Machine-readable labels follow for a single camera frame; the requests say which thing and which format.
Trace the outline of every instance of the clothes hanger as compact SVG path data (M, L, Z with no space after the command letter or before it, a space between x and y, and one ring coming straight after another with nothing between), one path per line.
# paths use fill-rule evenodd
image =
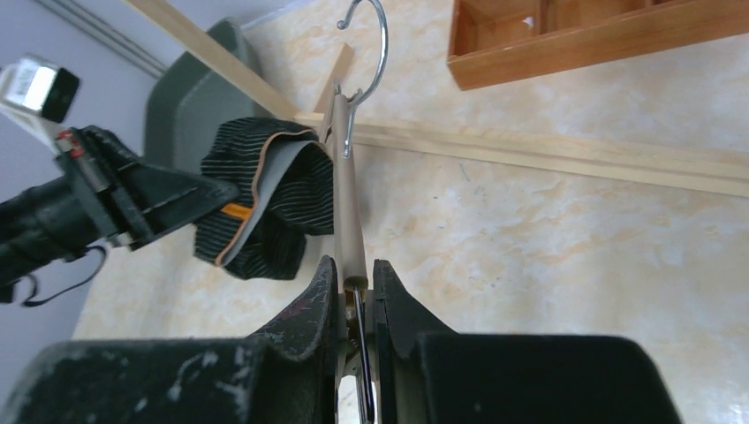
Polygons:
M338 21L338 29L345 30L352 22L353 13L362 0L353 0L343 20ZM336 240L336 265L339 291L346 293L346 308L340 314L353 326L357 339L352 340L359 354L359 365L352 366L357 379L359 395L359 417L362 423L375 422L375 396L372 390L372 368L367 351L364 330L364 301L362 292L369 287L367 262L364 249L364 236L359 215L359 196L356 189L356 170L353 154L353 127L357 108L377 89L388 60L388 22L385 10L379 0L368 0L377 12L380 22L380 59L372 83L366 90L357 89L351 97L341 92L339 81L333 82L332 100L329 102L322 124L321 139L327 143L326 150L333 160L334 192L334 232Z

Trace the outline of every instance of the beige marble surface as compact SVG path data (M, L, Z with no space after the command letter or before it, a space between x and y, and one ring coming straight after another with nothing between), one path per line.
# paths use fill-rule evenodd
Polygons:
M444 63L451 1L383 3L390 60L361 116L749 151L749 36L463 93ZM357 50L346 92L371 79L374 11L363 3L342 32L346 7L317 0L247 34L267 79L303 109L340 42ZM630 337L685 422L749 423L749 200L357 149L370 266L389 259L454 329ZM76 337L244 336L332 253L314 239L296 280L239 281L192 258L192 243L184 228L112 252Z

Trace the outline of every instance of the black striped fabric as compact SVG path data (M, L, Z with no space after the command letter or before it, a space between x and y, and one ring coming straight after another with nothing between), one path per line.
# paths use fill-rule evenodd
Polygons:
M314 131L308 130L273 118L246 117L227 122L219 128L214 146L201 162L201 173L236 184L240 196L234 203L252 208L252 183L263 146L276 141L317 140ZM195 256L216 264L242 223L242 219L221 211L201 218L196 222ZM332 233L333 164L320 145L310 144L302 148L285 172L260 221L224 269L243 279L293 279L305 252L305 234Z

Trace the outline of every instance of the wooden hanger bar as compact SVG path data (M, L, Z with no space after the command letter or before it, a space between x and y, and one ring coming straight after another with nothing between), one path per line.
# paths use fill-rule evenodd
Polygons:
M123 1L151 19L182 43L193 56L276 117L291 119L299 111L286 96L265 82L165 0Z

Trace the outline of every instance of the wooden stick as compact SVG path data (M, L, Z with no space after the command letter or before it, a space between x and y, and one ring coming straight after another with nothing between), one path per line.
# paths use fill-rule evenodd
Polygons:
M296 117L303 125L319 123L320 119L321 114L306 112ZM353 141L382 148L749 197L749 155L712 149L439 128L364 117L357 117Z
M165 0L123 1L154 21L181 42L193 56L276 117L291 119L299 111L286 96L276 91Z
M339 81L343 81L349 68L351 68L352 63L352 47L346 43L341 44L341 49L338 51L336 62L330 69L325 85L323 85L320 90L320 95L317 97L317 103L315 104L313 111L320 113L325 111L325 108L328 107L328 102L330 101L330 94L333 93L333 90L331 89L333 80L338 79Z

